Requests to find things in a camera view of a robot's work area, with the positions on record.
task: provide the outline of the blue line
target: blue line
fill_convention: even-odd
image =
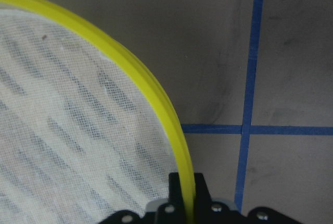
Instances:
[[[250,141],[250,127],[253,109],[254,85],[255,85],[255,72],[257,69],[257,58],[260,38],[260,24],[262,14],[263,0],[253,0],[250,46],[248,57],[248,69],[246,74],[245,85],[245,100],[243,112],[243,124],[240,139],[238,169],[235,190],[235,204],[241,211],[243,202],[243,192],[245,185],[246,166],[248,160],[249,141]]]
[[[241,125],[182,124],[185,134],[241,134]]]
[[[333,135],[333,127],[251,126],[250,134]]]

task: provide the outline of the yellow ring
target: yellow ring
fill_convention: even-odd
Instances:
[[[123,45],[88,21],[46,0],[0,0],[42,15],[70,29],[114,61],[151,104],[170,140],[180,175],[188,223],[193,222],[195,181],[189,151],[177,114],[162,86],[144,64]]]

